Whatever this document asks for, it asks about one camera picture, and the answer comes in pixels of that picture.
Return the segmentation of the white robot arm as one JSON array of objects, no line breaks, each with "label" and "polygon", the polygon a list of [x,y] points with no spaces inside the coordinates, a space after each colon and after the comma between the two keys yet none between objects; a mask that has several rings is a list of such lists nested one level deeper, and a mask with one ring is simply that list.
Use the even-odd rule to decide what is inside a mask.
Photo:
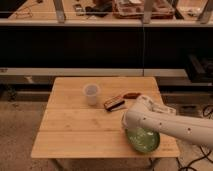
[{"label": "white robot arm", "polygon": [[123,127],[148,128],[152,131],[189,141],[213,150],[213,120],[176,115],[176,111],[140,95],[124,113]]}]

